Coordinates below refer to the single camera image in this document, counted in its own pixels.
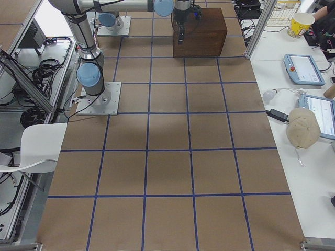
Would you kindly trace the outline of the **dark wooden drawer cabinet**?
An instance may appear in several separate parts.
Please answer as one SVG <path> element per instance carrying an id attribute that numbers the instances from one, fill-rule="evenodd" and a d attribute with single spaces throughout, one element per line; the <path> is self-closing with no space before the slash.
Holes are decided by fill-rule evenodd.
<path id="1" fill-rule="evenodd" d="M 178 24 L 172 21 L 173 57 L 216 57 L 220 56 L 227 35 L 227 26 L 221 8 L 203 8 L 201 18 L 190 13 L 184 24 L 185 32 L 179 43 Z"/>

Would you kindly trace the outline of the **white light bulb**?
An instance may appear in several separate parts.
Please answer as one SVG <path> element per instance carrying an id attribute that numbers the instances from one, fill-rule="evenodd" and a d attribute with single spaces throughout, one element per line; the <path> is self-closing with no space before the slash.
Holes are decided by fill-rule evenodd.
<path id="1" fill-rule="evenodd" d="M 271 89 L 267 90 L 263 93 L 262 99 L 264 102 L 270 102 L 271 100 L 274 99 L 274 97 L 277 95 L 278 90 L 277 89 Z"/>

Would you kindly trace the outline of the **yellow paper cup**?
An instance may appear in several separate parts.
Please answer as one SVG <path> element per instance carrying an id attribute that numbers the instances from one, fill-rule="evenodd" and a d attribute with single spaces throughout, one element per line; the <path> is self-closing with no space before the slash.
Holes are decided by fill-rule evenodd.
<path id="1" fill-rule="evenodd" d="M 295 13 L 291 19 L 287 34 L 293 38 L 300 38 L 314 22 L 313 14 Z"/>

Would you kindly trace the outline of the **black power adapter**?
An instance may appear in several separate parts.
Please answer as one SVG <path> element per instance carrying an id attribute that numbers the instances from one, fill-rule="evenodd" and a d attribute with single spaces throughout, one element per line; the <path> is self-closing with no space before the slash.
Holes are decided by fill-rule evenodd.
<path id="1" fill-rule="evenodd" d="M 288 122 L 288 115 L 275 109 L 266 110 L 266 114 L 281 122 Z"/>

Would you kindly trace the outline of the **upper blue teach pendant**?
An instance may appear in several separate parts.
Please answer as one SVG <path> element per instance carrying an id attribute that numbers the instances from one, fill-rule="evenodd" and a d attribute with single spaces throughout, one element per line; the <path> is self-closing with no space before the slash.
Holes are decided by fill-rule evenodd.
<path id="1" fill-rule="evenodd" d="M 298 85 L 323 86 L 323 79 L 314 58 L 310 55 L 284 55 L 283 62 L 290 79 Z"/>

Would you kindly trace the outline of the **blue teach pendant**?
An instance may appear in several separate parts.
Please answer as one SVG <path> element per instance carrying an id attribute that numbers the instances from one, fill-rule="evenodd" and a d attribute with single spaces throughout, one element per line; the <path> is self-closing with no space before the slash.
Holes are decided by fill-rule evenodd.
<path id="1" fill-rule="evenodd" d="M 311 110 L 320 127 L 321 137 L 334 140 L 334 100 L 324 97 L 302 94 L 299 107 Z"/>
<path id="2" fill-rule="evenodd" d="M 323 86 L 323 79 L 314 58 L 310 55 L 284 55 L 283 62 L 290 79 L 298 85 Z"/>

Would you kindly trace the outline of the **grey control box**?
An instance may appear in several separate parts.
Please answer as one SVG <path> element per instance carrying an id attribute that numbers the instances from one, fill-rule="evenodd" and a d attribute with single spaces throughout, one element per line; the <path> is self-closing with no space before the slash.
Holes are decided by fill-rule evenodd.
<path id="1" fill-rule="evenodd" d="M 39 49 L 44 45 L 46 35 L 35 19 L 31 22 L 23 39 L 21 40 L 19 49 L 34 49 L 38 56 L 41 56 Z"/>

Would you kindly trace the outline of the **beige baseball cap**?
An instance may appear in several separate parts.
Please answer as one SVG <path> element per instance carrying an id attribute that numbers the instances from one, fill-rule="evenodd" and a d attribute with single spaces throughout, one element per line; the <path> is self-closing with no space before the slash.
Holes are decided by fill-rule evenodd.
<path id="1" fill-rule="evenodd" d="M 309 148 L 320 138 L 321 131 L 315 114 L 306 108 L 295 108 L 288 115 L 286 135 L 296 148 Z"/>

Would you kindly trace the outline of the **cardboard tube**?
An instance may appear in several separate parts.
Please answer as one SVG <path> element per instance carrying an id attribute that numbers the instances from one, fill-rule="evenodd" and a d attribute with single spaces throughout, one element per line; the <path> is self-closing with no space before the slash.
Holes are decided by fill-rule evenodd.
<path id="1" fill-rule="evenodd" d="M 328 99 L 334 99 L 335 98 L 335 86 L 329 87 L 325 92 L 324 92 L 324 97 Z"/>

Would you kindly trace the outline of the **lower blue teach pendant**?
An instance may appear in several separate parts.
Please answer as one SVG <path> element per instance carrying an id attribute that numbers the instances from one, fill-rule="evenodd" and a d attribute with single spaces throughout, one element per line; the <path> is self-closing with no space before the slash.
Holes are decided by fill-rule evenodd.
<path id="1" fill-rule="evenodd" d="M 321 137 L 334 140 L 334 100 L 324 97 L 302 94 L 299 107 L 311 110 L 320 127 Z"/>

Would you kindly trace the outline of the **white plastic chair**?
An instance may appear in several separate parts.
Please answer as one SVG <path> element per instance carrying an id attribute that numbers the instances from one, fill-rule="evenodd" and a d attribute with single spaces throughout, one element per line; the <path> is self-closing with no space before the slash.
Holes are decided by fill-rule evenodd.
<path id="1" fill-rule="evenodd" d="M 1 172 L 48 173 L 55 171 L 67 124 L 38 124 L 27 127 L 21 137 L 18 167 L 1 165 Z"/>

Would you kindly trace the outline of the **aluminium frame post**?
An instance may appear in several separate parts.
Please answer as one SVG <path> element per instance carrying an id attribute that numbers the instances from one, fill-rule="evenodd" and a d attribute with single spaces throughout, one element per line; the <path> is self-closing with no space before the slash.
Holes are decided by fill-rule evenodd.
<path id="1" fill-rule="evenodd" d="M 253 35 L 249 41 L 249 44 L 247 46 L 247 49 L 245 51 L 245 57 L 247 59 L 250 59 L 256 46 L 258 45 L 258 42 L 260 40 L 261 34 L 264 31 L 265 26 L 267 25 L 267 22 L 272 14 L 272 11 L 276 5 L 276 0 L 267 0 L 265 3 L 265 6 L 263 8 L 263 11 L 260 15 L 260 18 L 258 20 L 258 23 L 256 25 L 256 28 L 253 32 Z"/>

